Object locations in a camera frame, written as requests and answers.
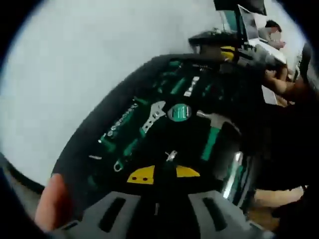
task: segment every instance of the finger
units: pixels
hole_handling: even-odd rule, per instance
[[[71,216],[71,200],[60,174],[54,174],[42,192],[35,223],[44,231],[62,226]]]
[[[269,71],[269,70],[266,70],[265,71],[265,76],[267,77],[267,76],[271,76],[272,75],[272,72],[271,71]]]

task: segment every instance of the laptop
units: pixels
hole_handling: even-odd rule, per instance
[[[256,25],[255,17],[252,12],[247,10],[246,8],[242,7],[241,5],[238,5],[240,14],[243,19],[243,23],[245,26],[245,33],[247,36],[247,41],[249,45],[256,46],[261,45],[265,50],[267,50],[271,55],[273,55],[277,60],[282,62],[283,64],[287,63],[287,59],[285,55],[277,50],[276,48],[268,45],[266,40],[259,37],[258,34],[258,28]]]

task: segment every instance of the round logo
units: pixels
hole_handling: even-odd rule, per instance
[[[174,122],[182,122],[190,118],[191,109],[185,104],[177,104],[170,108],[167,115]]]

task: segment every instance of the laptop screen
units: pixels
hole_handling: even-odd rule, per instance
[[[259,38],[258,29],[257,29],[257,25],[255,22],[255,17],[253,13],[251,13],[250,11],[248,11],[241,5],[238,5],[238,7],[245,25],[247,39],[251,40],[251,39]]]

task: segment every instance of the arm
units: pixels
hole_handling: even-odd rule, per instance
[[[283,107],[288,106],[288,101],[286,101],[284,98],[282,98],[278,95],[276,95],[276,100],[277,100],[277,105],[283,106]]]
[[[302,78],[298,79],[295,83],[285,82],[274,78],[269,71],[266,71],[264,86],[287,101],[304,101],[305,99],[308,99],[310,94],[310,90],[307,85],[303,83]]]
[[[274,47],[274,48],[276,48],[277,50],[279,50],[280,48],[283,48],[283,47],[285,47],[285,43],[284,42],[281,42],[281,41],[268,41],[267,42],[267,44],[268,45],[270,45],[270,46],[272,46],[272,47]]]
[[[288,77],[288,68],[287,67],[283,67],[281,69],[281,71],[280,71],[279,80],[287,81],[287,77]]]

